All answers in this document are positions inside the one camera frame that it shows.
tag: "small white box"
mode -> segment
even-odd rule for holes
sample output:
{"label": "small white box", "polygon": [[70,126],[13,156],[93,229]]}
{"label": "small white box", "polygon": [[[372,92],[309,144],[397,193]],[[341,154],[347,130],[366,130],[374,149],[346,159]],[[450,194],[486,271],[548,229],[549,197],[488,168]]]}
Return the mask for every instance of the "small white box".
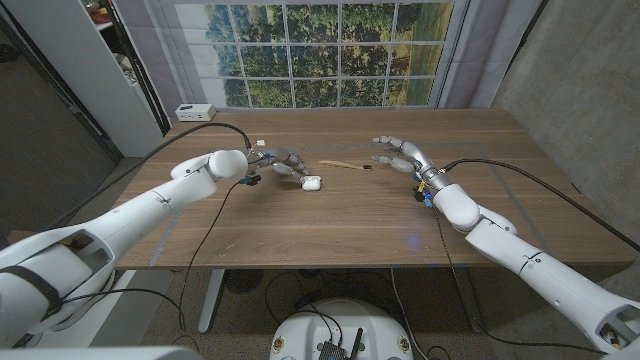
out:
{"label": "small white box", "polygon": [[182,104],[176,109],[180,121],[210,121],[216,114],[211,104]]}

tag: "tabletop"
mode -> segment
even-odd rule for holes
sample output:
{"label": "tabletop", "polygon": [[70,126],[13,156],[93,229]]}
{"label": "tabletop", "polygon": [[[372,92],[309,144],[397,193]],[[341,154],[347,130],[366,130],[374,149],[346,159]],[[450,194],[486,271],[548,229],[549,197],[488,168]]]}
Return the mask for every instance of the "tabletop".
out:
{"label": "tabletop", "polygon": [[[448,265],[431,209],[413,198],[410,174],[374,163],[389,154],[379,135],[413,142],[436,166],[486,158],[521,167],[593,210],[513,117],[504,110],[326,110],[218,113],[214,121],[242,129],[252,143],[298,153],[322,189],[305,192],[270,168],[257,186],[233,190],[193,266],[206,268],[429,267]],[[165,140],[198,125],[178,123]],[[142,166],[119,205],[170,180],[180,162],[217,149],[242,149],[232,130],[207,127],[169,145]],[[329,167],[320,160],[372,171]],[[628,264],[632,250],[598,224],[528,178],[487,164],[461,164],[448,172],[480,205],[510,219],[519,236],[573,265]],[[118,263],[120,269],[179,269],[189,264],[232,181],[166,220]],[[459,266],[493,263],[440,216],[451,259]]]}

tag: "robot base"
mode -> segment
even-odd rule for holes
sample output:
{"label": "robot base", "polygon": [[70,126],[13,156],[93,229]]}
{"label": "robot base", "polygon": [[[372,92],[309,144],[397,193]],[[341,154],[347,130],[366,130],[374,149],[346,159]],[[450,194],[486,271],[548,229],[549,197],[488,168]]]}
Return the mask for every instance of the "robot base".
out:
{"label": "robot base", "polygon": [[[331,316],[342,328],[341,357],[350,359],[358,328],[362,328],[359,349],[352,360],[410,360],[413,359],[409,337],[404,328],[379,308],[353,299],[325,299],[313,304],[318,312]],[[313,311],[311,306],[303,310]],[[331,327],[333,344],[338,345],[340,332],[335,323],[325,318]],[[270,360],[324,359],[323,345],[329,341],[329,329],[322,318],[308,312],[296,313],[285,320],[276,331],[270,349]]]}

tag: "robotic arm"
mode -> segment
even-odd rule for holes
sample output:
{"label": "robotic arm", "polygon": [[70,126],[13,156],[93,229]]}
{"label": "robotic arm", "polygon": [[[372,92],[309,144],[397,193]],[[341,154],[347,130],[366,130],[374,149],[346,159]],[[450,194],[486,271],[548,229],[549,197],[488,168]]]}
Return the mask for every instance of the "robotic arm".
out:
{"label": "robotic arm", "polygon": [[0,349],[72,315],[96,293],[118,260],[164,220],[218,189],[221,179],[255,185],[256,171],[272,166],[304,183],[299,156],[287,149],[220,150],[187,160],[173,180],[89,222],[33,235],[0,251]]}
{"label": "robotic arm", "polygon": [[503,216],[471,199],[452,184],[414,144],[381,136],[374,142],[389,145],[411,161],[374,156],[373,160],[402,172],[437,191],[433,204],[482,255],[522,278],[551,306],[565,315],[600,350],[611,353],[640,336],[640,303],[612,294],[567,265],[517,236]]}

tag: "gray wall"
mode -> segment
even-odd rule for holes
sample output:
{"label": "gray wall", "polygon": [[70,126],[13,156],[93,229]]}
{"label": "gray wall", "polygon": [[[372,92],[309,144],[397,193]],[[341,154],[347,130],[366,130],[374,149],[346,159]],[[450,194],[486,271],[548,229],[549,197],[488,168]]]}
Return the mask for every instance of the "gray wall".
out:
{"label": "gray wall", "polygon": [[549,1],[492,107],[640,242],[640,1]]}

